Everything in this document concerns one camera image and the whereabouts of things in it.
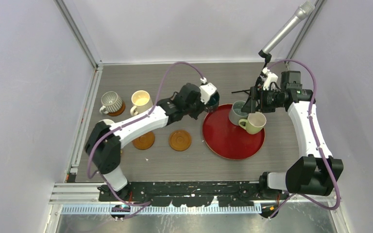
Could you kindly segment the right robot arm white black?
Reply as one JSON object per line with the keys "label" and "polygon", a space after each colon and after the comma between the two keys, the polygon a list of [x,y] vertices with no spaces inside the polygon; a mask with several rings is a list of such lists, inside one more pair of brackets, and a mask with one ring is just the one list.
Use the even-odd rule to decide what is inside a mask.
{"label": "right robot arm white black", "polygon": [[286,172],[264,172],[258,194],[264,199],[271,199],[277,190],[328,196],[334,189],[331,177],[338,180],[344,166],[325,144],[316,118],[314,92],[303,88],[298,71],[282,72],[280,85],[277,80],[275,73],[262,69],[241,111],[265,114],[283,107],[293,123],[300,158]]}

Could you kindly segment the large cream mug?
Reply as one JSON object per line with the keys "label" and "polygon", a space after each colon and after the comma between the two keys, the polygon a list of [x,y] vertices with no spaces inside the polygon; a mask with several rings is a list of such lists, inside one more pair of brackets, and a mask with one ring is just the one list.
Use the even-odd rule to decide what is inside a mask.
{"label": "large cream mug", "polygon": [[131,116],[141,114],[153,106],[151,96],[145,90],[138,90],[134,92],[131,96],[131,102],[133,104],[132,108],[130,109]]}

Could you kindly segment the brown ringed wooden coaster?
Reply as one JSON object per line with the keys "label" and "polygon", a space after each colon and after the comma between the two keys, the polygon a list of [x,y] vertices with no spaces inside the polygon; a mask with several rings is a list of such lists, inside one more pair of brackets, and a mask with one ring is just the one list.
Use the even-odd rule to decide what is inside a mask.
{"label": "brown ringed wooden coaster", "polygon": [[169,145],[175,151],[185,151],[191,143],[191,135],[185,130],[175,130],[169,136]]}
{"label": "brown ringed wooden coaster", "polygon": [[154,142],[155,142],[155,135],[151,131],[134,139],[132,141],[132,144],[138,150],[147,150],[154,144]]}

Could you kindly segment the red round tray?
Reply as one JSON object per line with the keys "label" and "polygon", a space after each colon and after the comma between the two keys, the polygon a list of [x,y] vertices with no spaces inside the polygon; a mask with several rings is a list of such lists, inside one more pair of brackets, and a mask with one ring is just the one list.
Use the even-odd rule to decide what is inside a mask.
{"label": "red round tray", "polygon": [[208,113],[202,126],[202,135],[208,147],[217,155],[230,160],[247,159],[262,148],[265,130],[249,134],[240,126],[229,121],[232,104],[223,104]]}

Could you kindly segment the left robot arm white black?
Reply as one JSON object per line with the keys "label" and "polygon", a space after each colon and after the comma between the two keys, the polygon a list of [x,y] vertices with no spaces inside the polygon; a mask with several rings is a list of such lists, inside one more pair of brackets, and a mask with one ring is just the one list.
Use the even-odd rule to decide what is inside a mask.
{"label": "left robot arm white black", "polygon": [[147,111],[125,121],[97,123],[85,145],[85,152],[111,188],[118,201],[129,197],[127,179],[120,168],[120,150],[136,138],[155,129],[180,121],[184,116],[197,119],[207,110],[210,99],[217,93],[212,83],[196,86],[187,83],[173,98],[162,99]]}

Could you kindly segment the dark teal cup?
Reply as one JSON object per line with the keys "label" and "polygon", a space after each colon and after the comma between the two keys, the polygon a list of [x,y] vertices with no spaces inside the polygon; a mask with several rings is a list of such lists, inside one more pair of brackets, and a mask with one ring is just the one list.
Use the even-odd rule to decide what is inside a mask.
{"label": "dark teal cup", "polygon": [[216,111],[219,106],[219,101],[220,101],[220,95],[217,91],[210,97],[209,101],[205,104],[204,110],[207,113],[212,113]]}

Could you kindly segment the grey striped ribbed cup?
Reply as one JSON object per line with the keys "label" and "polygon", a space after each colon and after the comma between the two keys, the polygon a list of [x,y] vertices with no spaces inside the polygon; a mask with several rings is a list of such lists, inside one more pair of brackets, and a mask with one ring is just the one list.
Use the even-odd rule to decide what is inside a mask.
{"label": "grey striped ribbed cup", "polygon": [[124,109],[124,101],[121,96],[114,91],[106,92],[101,97],[101,114],[115,114]]}

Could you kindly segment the white cup red outside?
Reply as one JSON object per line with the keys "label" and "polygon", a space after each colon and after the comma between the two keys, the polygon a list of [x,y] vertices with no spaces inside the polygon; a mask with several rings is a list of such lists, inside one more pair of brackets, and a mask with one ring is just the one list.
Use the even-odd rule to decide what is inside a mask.
{"label": "white cup red outside", "polygon": [[103,120],[98,121],[98,123],[100,123],[100,122],[103,122],[106,125],[112,125],[112,124],[114,124],[114,121],[111,120],[111,119],[103,119]]}

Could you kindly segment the small dark wooden coaster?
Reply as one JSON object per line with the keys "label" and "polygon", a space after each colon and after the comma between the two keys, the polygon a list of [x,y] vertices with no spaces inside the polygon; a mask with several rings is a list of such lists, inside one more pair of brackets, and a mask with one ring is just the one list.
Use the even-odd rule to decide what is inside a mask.
{"label": "small dark wooden coaster", "polygon": [[125,111],[125,108],[126,108],[126,104],[125,104],[125,102],[123,102],[121,108],[118,111],[112,112],[112,113],[108,113],[107,115],[111,116],[111,117],[119,116],[119,115],[121,115]]}

